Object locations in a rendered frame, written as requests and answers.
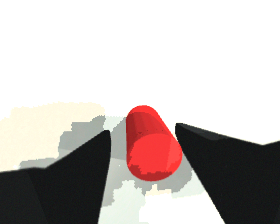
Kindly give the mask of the red marker cap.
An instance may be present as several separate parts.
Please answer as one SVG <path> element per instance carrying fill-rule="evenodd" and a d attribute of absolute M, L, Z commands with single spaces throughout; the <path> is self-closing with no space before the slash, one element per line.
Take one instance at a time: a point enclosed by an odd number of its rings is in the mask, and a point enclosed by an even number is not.
<path fill-rule="evenodd" d="M 162 180 L 173 174 L 182 150 L 155 109 L 133 108 L 126 117 L 126 161 L 130 172 L 145 181 Z"/>

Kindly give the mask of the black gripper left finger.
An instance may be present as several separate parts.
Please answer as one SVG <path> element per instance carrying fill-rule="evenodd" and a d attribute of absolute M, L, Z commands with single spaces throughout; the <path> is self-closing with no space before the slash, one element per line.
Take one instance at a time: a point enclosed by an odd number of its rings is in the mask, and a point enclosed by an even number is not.
<path fill-rule="evenodd" d="M 0 171 L 0 224 L 99 224 L 110 130 L 41 168 Z"/>

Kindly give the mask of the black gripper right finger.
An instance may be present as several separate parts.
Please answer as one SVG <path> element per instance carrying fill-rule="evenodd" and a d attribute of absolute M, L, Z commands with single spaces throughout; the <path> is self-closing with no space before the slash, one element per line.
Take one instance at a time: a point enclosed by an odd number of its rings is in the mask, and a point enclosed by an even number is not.
<path fill-rule="evenodd" d="M 175 136 L 224 224 L 280 224 L 280 140 L 261 144 L 181 122 Z"/>

